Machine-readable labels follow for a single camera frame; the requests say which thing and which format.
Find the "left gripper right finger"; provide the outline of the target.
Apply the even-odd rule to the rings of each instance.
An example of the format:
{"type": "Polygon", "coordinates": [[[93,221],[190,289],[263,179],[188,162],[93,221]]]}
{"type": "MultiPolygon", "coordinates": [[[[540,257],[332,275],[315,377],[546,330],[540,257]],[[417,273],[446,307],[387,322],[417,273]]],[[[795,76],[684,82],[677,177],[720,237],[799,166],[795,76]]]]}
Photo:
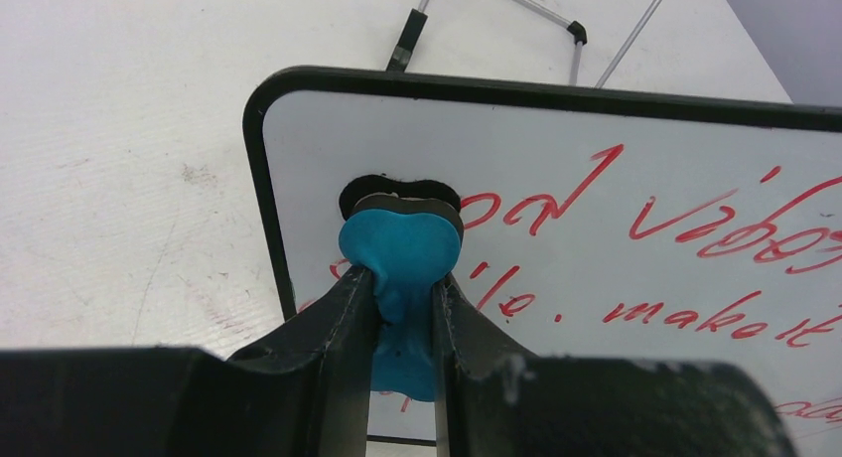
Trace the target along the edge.
{"type": "Polygon", "coordinates": [[[433,287],[439,456],[544,456],[545,363],[468,301],[449,274],[433,287]]]}

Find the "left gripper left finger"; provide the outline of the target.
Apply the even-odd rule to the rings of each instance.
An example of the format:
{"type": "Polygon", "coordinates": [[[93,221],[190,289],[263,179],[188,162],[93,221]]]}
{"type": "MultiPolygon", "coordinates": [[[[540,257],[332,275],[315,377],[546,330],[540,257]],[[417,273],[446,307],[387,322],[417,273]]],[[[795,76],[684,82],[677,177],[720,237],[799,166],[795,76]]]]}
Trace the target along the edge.
{"type": "Polygon", "coordinates": [[[373,275],[351,267],[321,298],[228,362],[247,371],[254,456],[362,456],[379,327],[373,275]]]}

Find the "blue whiteboard eraser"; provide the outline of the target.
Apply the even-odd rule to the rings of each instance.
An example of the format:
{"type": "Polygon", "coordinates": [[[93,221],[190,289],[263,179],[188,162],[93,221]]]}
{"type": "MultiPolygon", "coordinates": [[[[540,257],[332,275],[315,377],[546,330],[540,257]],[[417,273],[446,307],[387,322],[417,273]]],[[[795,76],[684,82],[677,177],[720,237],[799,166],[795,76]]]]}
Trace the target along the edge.
{"type": "Polygon", "coordinates": [[[463,236],[459,212],[440,199],[372,194],[352,208],[339,247],[351,265],[372,272],[382,321],[372,390],[434,401],[432,290],[457,264],[463,236]]]}

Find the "small whiteboard with red writing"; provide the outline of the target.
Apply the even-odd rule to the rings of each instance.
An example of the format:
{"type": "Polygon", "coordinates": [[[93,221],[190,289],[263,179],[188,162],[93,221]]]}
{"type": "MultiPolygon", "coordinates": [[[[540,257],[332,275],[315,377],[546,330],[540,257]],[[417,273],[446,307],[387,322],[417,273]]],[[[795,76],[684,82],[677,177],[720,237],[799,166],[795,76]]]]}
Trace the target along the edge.
{"type": "Polygon", "coordinates": [[[285,316],[347,269],[341,191],[453,188],[468,301],[552,355],[722,361],[841,452],[837,108],[296,67],[243,136],[285,316]]]}

